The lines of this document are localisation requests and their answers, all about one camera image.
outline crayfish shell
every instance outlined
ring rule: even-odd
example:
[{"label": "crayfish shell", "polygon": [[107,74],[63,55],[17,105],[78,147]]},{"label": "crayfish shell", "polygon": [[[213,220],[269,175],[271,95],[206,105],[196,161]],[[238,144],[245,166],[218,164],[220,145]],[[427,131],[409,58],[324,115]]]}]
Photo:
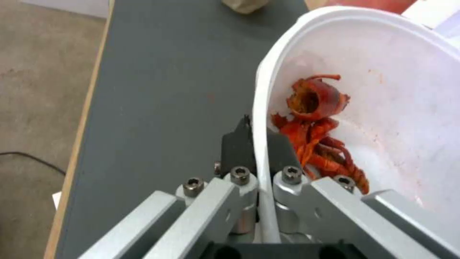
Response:
[{"label": "crayfish shell", "polygon": [[321,78],[340,80],[340,75],[316,75],[299,79],[292,86],[294,93],[286,102],[295,117],[316,121],[345,109],[350,97],[323,82]]}]

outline red crayfish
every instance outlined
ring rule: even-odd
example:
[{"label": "red crayfish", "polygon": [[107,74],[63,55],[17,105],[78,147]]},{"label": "red crayfish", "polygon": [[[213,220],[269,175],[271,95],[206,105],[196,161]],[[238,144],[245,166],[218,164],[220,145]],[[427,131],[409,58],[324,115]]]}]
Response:
[{"label": "red crayfish", "polygon": [[310,178],[314,180],[316,176],[306,165],[316,167],[322,177],[349,176],[360,191],[367,194],[369,182],[364,172],[356,167],[345,144],[328,135],[339,125],[329,116],[340,113],[350,97],[323,82],[322,78],[340,80],[340,75],[299,79],[292,86],[294,93],[286,100],[294,119],[288,121],[286,117],[273,114],[272,123],[289,138],[305,174]]}]

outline red object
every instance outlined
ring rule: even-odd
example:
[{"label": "red object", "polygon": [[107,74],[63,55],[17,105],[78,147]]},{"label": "red object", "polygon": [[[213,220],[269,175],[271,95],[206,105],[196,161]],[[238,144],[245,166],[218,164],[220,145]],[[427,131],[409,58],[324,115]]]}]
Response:
[{"label": "red object", "polygon": [[299,79],[292,85],[294,93],[286,99],[286,103],[296,118],[317,121],[340,113],[348,104],[348,95],[321,78],[340,80],[340,75],[316,75]]},{"label": "red object", "polygon": [[328,0],[325,6],[360,6],[402,14],[416,0]]}]

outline screw head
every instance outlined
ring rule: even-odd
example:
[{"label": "screw head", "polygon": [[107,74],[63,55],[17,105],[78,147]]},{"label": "screw head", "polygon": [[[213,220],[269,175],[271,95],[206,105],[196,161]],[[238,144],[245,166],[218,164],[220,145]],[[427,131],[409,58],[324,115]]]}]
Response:
[{"label": "screw head", "polygon": [[282,171],[282,180],[288,184],[299,184],[302,181],[302,170],[295,166],[285,166]]},{"label": "screw head", "polygon": [[345,190],[349,191],[350,193],[353,193],[356,183],[355,181],[348,176],[344,175],[336,175],[334,176],[334,181],[336,181],[338,184],[340,184]]},{"label": "screw head", "polygon": [[214,162],[214,174],[220,175],[220,161]]},{"label": "screw head", "polygon": [[230,170],[230,180],[236,185],[246,185],[249,182],[251,172],[247,167],[235,166]]},{"label": "screw head", "polygon": [[204,182],[200,178],[193,177],[182,184],[182,189],[187,197],[196,197],[204,189]]}]

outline wooden table edge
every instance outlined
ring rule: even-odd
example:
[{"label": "wooden table edge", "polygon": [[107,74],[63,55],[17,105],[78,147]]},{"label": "wooden table edge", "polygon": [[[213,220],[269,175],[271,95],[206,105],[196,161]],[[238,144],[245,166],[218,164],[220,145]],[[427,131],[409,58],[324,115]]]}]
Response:
[{"label": "wooden table edge", "polygon": [[59,238],[61,235],[61,229],[63,225],[63,220],[65,212],[67,209],[67,204],[69,201],[70,190],[72,188],[72,182],[75,175],[75,168],[78,161],[78,154],[80,153],[81,140],[85,132],[86,119],[88,118],[88,112],[91,106],[92,95],[94,93],[94,88],[96,87],[96,81],[98,79],[99,66],[101,64],[102,53],[104,52],[105,42],[107,40],[107,33],[109,31],[110,21],[112,19],[112,10],[115,0],[110,0],[109,4],[109,15],[105,22],[105,28],[102,34],[101,44],[99,47],[99,52],[96,57],[96,62],[91,75],[91,81],[89,84],[88,92],[86,94],[85,103],[83,104],[83,110],[81,113],[80,123],[78,125],[77,134],[75,137],[75,142],[72,147],[72,153],[70,155],[69,165],[67,167],[67,173],[64,179],[64,184],[62,187],[61,199],[59,201],[58,209],[54,215],[53,224],[51,226],[50,235],[48,238],[48,243],[45,249],[45,259],[52,259],[56,256],[56,249],[58,247]]}]

